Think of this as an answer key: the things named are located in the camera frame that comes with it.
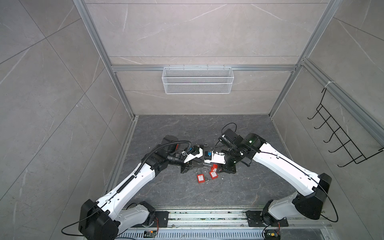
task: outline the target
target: red padlock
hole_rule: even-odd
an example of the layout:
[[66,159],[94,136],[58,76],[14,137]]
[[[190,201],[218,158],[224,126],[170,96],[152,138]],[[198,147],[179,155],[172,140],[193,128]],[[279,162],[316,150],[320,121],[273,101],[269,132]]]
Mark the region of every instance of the red padlock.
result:
[[212,178],[212,179],[218,178],[217,173],[214,172],[214,171],[210,172],[209,175],[211,175],[211,178]]
[[214,164],[214,165],[211,167],[211,172],[217,172],[217,168],[218,168],[218,165],[217,165],[217,164]]
[[198,182],[198,183],[203,183],[203,182],[205,182],[205,178],[204,178],[203,171],[201,171],[200,168],[197,169],[197,182]]

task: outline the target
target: black wire rack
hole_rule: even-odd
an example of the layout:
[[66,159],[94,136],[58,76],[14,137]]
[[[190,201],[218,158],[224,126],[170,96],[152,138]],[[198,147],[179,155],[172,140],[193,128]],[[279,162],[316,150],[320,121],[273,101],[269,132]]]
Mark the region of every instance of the black wire rack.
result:
[[[350,162],[348,162],[347,164],[342,165],[342,166],[338,165],[338,167],[345,167],[345,166],[347,166],[348,164],[350,164],[350,163],[352,163],[352,162],[354,162],[354,163],[356,163],[356,164],[362,163],[362,162],[364,162],[365,160],[370,159],[371,157],[373,157],[373,156],[375,156],[375,155],[381,153],[382,151],[384,151],[384,147],[383,147],[383,148],[379,149],[377,153],[375,153],[375,154],[373,154],[373,155],[371,155],[371,156],[369,156],[369,157],[366,157],[366,156],[360,151],[360,149],[356,146],[356,144],[352,141],[352,139],[348,136],[348,134],[344,131],[344,129],[340,126],[340,124],[336,121],[336,119],[333,118],[333,116],[328,112],[328,110],[327,110],[327,109],[324,107],[324,105],[322,104],[323,99],[324,99],[324,95],[325,95],[325,92],[326,92],[326,91],[327,91],[326,88],[324,88],[324,89],[321,91],[321,93],[323,93],[323,92],[324,92],[324,93],[323,93],[323,96],[322,96],[322,98],[321,98],[320,104],[319,104],[319,105],[317,106],[317,108],[316,108],[316,113],[313,115],[313,117],[308,118],[308,119],[311,120],[311,119],[313,119],[317,114],[319,114],[319,115],[323,118],[324,122],[323,122],[323,124],[321,124],[321,126],[319,126],[319,127],[314,127],[314,128],[315,128],[315,129],[319,129],[319,128],[321,128],[324,124],[327,124],[328,127],[332,130],[332,135],[331,135],[331,137],[329,138],[329,140],[328,140],[328,141],[324,141],[324,140],[323,140],[323,142],[328,143],[328,142],[331,141],[331,139],[332,139],[333,136],[336,136],[336,138],[337,138],[337,139],[339,140],[339,142],[341,143],[341,146],[338,147],[336,150],[333,150],[333,151],[329,151],[329,150],[328,150],[328,152],[331,152],[331,153],[332,153],[332,152],[336,152],[337,150],[339,150],[339,149],[341,149],[341,148],[344,148],[345,151],[347,151],[347,153],[348,153],[349,156],[351,157],[352,161],[350,161]],[[324,110],[329,114],[329,117],[328,117],[328,118],[325,118],[325,117],[321,114],[321,112],[320,112],[321,109],[324,109]],[[328,122],[328,120],[330,120],[330,119],[332,119],[332,120],[337,124],[337,128],[336,128],[335,130],[331,127],[331,125],[330,125],[329,122]],[[338,136],[337,131],[343,131],[343,133],[347,136],[348,140],[347,140],[345,143],[343,143],[343,142],[340,140],[340,137]],[[346,145],[347,143],[353,144],[353,146],[357,149],[357,151],[360,153],[360,155],[359,155],[358,157],[356,157],[356,158],[352,157],[350,151],[348,151],[348,149],[345,147],[345,145]]]

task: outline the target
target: white wire basket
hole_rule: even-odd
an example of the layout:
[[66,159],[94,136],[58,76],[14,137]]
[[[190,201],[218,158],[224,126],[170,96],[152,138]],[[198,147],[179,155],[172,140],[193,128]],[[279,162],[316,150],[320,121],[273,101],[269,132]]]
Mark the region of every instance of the white wire basket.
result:
[[162,80],[166,94],[230,93],[230,67],[165,67]]

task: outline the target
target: zip tie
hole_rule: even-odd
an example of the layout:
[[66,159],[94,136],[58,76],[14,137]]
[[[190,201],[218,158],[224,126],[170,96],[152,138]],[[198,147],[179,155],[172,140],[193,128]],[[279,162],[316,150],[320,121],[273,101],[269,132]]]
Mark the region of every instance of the zip tie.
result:
[[325,84],[324,88],[326,88],[326,87],[328,86],[328,84],[330,84],[330,83],[335,83],[335,82],[333,82],[333,81],[328,81],[328,83]]

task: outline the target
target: red object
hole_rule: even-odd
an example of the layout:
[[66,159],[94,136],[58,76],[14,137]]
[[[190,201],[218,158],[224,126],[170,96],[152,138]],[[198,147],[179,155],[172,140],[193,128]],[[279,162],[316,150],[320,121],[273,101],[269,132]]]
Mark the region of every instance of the red object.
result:
[[214,172],[214,171],[210,172],[209,175],[211,175],[211,178],[212,178],[212,179],[218,178],[217,173]]
[[214,164],[213,167],[211,167],[211,172],[217,172],[218,165]]
[[197,181],[198,181],[199,183],[203,183],[203,182],[205,182],[204,174],[199,174],[199,175],[197,175]]

